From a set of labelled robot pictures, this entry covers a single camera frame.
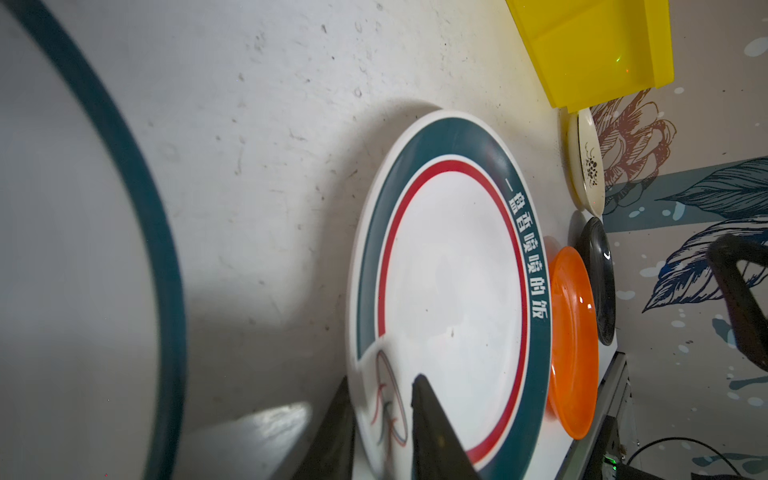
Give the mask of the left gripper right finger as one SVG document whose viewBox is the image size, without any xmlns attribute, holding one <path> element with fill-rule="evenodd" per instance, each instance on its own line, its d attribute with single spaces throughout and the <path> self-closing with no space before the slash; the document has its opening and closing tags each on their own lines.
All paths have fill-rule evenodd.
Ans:
<svg viewBox="0 0 768 480">
<path fill-rule="evenodd" d="M 414 479 L 479 479 L 427 377 L 412 384 Z"/>
</svg>

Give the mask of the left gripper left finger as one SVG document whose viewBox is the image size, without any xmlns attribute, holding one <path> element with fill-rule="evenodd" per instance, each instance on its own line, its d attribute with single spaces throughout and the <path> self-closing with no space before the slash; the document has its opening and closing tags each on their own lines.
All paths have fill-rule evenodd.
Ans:
<svg viewBox="0 0 768 480">
<path fill-rule="evenodd" d="M 356 417 L 344 377 L 314 440 L 293 479 L 340 479 L 353 476 Z"/>
</svg>

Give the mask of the orange plate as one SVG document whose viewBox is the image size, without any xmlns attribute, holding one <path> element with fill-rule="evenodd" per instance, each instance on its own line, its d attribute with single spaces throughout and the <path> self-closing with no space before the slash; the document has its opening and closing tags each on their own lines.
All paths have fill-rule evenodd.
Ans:
<svg viewBox="0 0 768 480">
<path fill-rule="evenodd" d="M 550 266 L 552 354 L 548 401 L 566 433 L 586 437 L 597 404 L 599 338 L 596 305 L 585 264 L 573 247 Z"/>
</svg>

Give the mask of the green red rimmed white plate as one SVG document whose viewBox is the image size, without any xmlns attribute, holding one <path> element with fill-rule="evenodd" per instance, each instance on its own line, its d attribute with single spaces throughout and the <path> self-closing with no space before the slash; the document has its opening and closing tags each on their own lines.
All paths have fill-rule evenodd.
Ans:
<svg viewBox="0 0 768 480">
<path fill-rule="evenodd" d="M 374 476 L 415 475 L 418 376 L 480 477 L 526 475 L 547 403 L 550 279 L 524 176 L 487 124 L 437 110 L 397 139 L 363 207 L 347 301 L 347 379 Z"/>
</svg>

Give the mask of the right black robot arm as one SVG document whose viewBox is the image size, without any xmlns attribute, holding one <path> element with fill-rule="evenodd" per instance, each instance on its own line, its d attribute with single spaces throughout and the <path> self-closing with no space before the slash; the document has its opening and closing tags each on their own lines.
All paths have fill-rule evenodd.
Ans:
<svg viewBox="0 0 768 480">
<path fill-rule="evenodd" d="M 726 302 L 737 349 L 766 371 L 767 317 L 750 292 L 738 262 L 766 267 L 767 247 L 726 234 L 710 244 L 706 258 Z"/>
</svg>

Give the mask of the yellow plastic bin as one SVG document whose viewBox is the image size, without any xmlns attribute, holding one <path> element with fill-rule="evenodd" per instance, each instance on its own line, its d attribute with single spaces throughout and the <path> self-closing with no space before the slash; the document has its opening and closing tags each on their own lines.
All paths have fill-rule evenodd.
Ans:
<svg viewBox="0 0 768 480">
<path fill-rule="evenodd" d="M 674 81 L 667 1 L 507 5 L 554 108 L 573 113 Z"/>
</svg>

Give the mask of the black plate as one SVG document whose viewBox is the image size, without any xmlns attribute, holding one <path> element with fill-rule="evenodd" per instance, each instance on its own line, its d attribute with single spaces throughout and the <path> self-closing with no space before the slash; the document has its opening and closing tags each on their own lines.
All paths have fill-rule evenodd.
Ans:
<svg viewBox="0 0 768 480">
<path fill-rule="evenodd" d="M 596 308 L 600 342 L 609 346 L 615 336 L 615 274 L 607 234 L 602 221 L 593 217 L 585 224 L 576 242 L 576 250 L 586 267 Z"/>
</svg>

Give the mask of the cream plate with dark patch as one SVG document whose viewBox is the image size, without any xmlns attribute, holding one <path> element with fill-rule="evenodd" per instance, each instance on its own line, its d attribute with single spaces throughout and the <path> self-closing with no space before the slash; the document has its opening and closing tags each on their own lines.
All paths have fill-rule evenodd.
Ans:
<svg viewBox="0 0 768 480">
<path fill-rule="evenodd" d="M 570 115 L 567 142 L 574 191 L 584 209 L 601 217 L 606 201 L 603 158 L 590 109 L 585 108 Z"/>
</svg>

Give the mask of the aluminium mounting rail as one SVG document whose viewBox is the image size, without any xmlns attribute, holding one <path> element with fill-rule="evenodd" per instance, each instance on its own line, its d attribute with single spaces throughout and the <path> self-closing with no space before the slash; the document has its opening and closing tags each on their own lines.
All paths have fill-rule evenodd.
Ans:
<svg viewBox="0 0 768 480">
<path fill-rule="evenodd" d="M 574 440 L 556 479 L 616 479 L 619 465 L 633 448 L 630 434 L 622 435 L 627 424 L 631 385 L 626 355 L 617 352 L 598 389 L 592 427 L 582 440 Z"/>
</svg>

